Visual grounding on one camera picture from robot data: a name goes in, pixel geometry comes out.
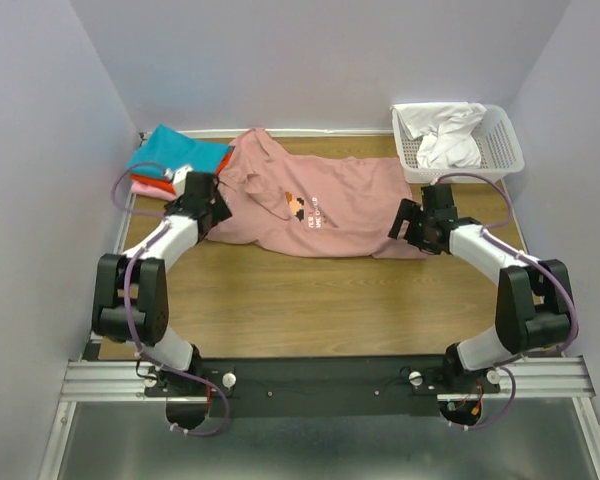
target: white laundry basket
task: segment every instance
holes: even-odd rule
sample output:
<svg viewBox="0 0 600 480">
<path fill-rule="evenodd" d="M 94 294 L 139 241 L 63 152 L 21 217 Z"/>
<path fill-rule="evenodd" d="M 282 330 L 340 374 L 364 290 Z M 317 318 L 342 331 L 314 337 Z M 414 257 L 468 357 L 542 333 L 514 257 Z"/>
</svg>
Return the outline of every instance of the white laundry basket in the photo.
<svg viewBox="0 0 600 480">
<path fill-rule="evenodd" d="M 509 173 L 519 172 L 524 168 L 522 150 L 518 138 L 511 125 L 507 113 L 497 105 L 485 105 L 487 111 L 484 118 L 473 130 L 471 135 L 478 144 L 480 168 L 420 168 L 416 161 L 416 153 L 422 139 L 409 140 L 398 117 L 398 112 L 392 109 L 393 136 L 400 163 L 404 170 L 404 178 L 408 183 L 431 183 L 434 179 L 447 173 L 477 173 L 489 180 L 496 181 Z M 456 177 L 449 179 L 456 183 L 480 183 L 471 177 Z"/>
</svg>

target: wooden table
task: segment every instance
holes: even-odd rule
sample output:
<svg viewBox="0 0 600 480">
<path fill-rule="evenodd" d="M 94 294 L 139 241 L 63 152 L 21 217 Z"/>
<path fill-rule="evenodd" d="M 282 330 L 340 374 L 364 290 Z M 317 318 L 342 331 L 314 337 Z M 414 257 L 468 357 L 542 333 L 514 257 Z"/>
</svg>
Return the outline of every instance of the wooden table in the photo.
<svg viewBox="0 0 600 480">
<path fill-rule="evenodd" d="M 330 158 L 395 156 L 392 137 L 277 139 L 295 154 Z M 419 198 L 419 187 L 413 186 Z M 506 216 L 486 185 L 455 185 L 461 215 L 483 223 Z M 139 197 L 137 208 L 161 209 Z M 126 246 L 157 219 L 131 220 Z M 494 230 L 522 248 L 516 226 Z M 496 287 L 463 261 L 305 259 L 253 245 L 203 242 L 168 273 L 170 325 L 206 357 L 441 353 L 494 321 Z M 105 339 L 101 359 L 130 359 Z"/>
</svg>

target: white wall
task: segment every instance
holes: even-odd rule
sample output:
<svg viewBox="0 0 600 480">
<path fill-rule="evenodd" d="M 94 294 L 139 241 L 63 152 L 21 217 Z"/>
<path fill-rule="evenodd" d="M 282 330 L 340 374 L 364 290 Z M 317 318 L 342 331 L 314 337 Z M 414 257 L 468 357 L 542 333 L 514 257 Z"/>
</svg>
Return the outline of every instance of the white wall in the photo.
<svg viewBox="0 0 600 480">
<path fill-rule="evenodd" d="M 38 474 L 137 134 L 66 0 L 0 0 L 0 480 Z"/>
<path fill-rule="evenodd" d="M 388 128 L 393 103 L 506 105 L 568 0 L 71 0 L 143 130 Z"/>
<path fill-rule="evenodd" d="M 600 0 L 574 0 L 511 119 L 526 170 L 508 183 L 532 253 L 569 267 L 600 414 Z"/>
</svg>

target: screw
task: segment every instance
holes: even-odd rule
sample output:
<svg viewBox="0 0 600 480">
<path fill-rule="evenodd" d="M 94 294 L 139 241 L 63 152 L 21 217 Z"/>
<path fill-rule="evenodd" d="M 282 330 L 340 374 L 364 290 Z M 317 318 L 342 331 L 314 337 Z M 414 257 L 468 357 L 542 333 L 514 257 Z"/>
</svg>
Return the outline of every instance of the screw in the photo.
<svg viewBox="0 0 600 480">
<path fill-rule="evenodd" d="M 487 372 L 487 381 L 491 385 L 497 385 L 500 383 L 500 374 L 495 370 L 491 369 Z"/>
<path fill-rule="evenodd" d="M 422 381 L 422 374 L 420 372 L 414 370 L 409 374 L 409 382 L 411 382 L 411 385 L 414 387 L 422 385 Z"/>
</svg>

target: folded clothing stack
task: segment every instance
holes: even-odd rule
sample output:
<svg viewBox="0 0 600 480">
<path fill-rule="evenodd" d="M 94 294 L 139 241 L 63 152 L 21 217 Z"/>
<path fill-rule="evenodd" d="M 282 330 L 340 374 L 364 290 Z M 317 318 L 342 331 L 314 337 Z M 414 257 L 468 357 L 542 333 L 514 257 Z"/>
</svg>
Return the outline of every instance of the folded clothing stack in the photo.
<svg viewBox="0 0 600 480">
<path fill-rule="evenodd" d="M 403 103 L 394 105 L 409 140 L 422 138 L 416 154 L 420 168 L 480 168 L 481 155 L 471 136 L 486 108 L 479 103 Z"/>
<path fill-rule="evenodd" d="M 233 148 L 220 143 L 204 142 L 186 137 L 175 130 L 159 125 L 127 163 L 132 167 L 153 162 L 172 171 L 190 165 L 197 172 L 220 171 L 227 165 Z M 133 170 L 131 191 L 137 195 L 174 200 L 175 190 L 156 167 L 142 165 Z"/>
</svg>

